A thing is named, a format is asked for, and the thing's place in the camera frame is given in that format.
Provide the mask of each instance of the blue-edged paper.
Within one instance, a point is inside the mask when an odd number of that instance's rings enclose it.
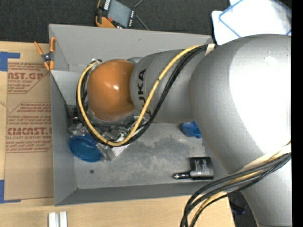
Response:
[[[292,12],[278,0],[239,0],[219,15],[235,35],[291,35]]]

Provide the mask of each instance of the black adapter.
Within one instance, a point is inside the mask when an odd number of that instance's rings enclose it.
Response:
[[[189,159],[190,171],[174,174],[175,179],[211,180],[214,169],[210,157],[192,157]]]

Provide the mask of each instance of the orange sphere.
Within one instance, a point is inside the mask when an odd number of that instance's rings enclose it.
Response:
[[[132,103],[129,82],[134,65],[126,60],[111,60],[95,68],[89,76],[89,108],[97,118],[117,121],[130,115]]]

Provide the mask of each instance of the cable bundle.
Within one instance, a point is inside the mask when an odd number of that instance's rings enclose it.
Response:
[[[251,169],[240,171],[230,176],[214,181],[196,191],[187,201],[184,214],[180,223],[180,227],[193,227],[201,215],[202,211],[212,203],[227,197],[228,195],[242,191],[267,175],[284,166],[291,159],[291,152],[283,155],[276,155],[265,163],[255,166]],[[201,204],[195,213],[190,224],[188,224],[188,216],[198,204]]]

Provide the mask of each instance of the orange clamp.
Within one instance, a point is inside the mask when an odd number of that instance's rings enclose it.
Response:
[[[34,45],[36,46],[38,53],[41,55],[47,70],[53,70],[54,68],[54,61],[52,61],[52,55],[55,52],[55,42],[56,42],[56,38],[52,37],[50,42],[50,51],[47,54],[43,54],[41,47],[38,45],[36,41],[34,42]]]

